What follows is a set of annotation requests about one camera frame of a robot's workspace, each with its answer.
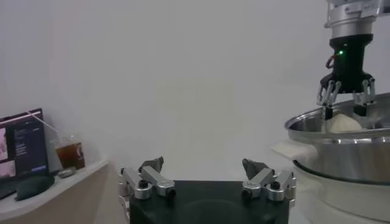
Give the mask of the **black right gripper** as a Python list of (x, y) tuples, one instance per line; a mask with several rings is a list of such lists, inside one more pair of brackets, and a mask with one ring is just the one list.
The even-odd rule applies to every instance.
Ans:
[(373, 34), (360, 34), (330, 39), (329, 45), (334, 50), (330, 57), (332, 71), (321, 79), (317, 92), (317, 105), (321, 107), (323, 120), (333, 117), (338, 93), (352, 93), (353, 112), (367, 116), (368, 106), (375, 102), (375, 79), (363, 71), (363, 64), (365, 47), (373, 37)]

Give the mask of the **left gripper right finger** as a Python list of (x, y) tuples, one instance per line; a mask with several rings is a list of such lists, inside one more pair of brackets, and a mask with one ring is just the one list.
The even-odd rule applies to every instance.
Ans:
[(242, 183), (242, 198), (252, 201), (265, 194), (270, 201), (296, 201), (296, 176), (292, 171), (279, 174), (265, 163), (244, 158), (242, 165), (248, 180)]

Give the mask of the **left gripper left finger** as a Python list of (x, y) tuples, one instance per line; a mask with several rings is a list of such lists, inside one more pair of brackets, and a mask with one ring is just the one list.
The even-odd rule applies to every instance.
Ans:
[(163, 165), (164, 158), (160, 156), (144, 161), (137, 170), (123, 167), (118, 174), (119, 196), (129, 198), (133, 195), (138, 200), (147, 200), (155, 190), (157, 195), (172, 200), (176, 196), (176, 184), (161, 174)]

